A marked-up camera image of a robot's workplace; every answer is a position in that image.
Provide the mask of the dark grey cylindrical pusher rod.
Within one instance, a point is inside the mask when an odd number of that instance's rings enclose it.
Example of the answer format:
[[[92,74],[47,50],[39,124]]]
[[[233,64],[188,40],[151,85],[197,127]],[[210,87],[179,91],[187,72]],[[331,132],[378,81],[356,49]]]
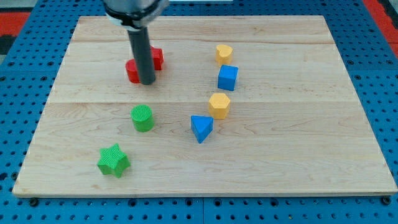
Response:
[[[148,29],[145,27],[138,31],[128,31],[134,60],[136,61],[139,81],[143,85],[155,82],[155,68],[152,59]]]

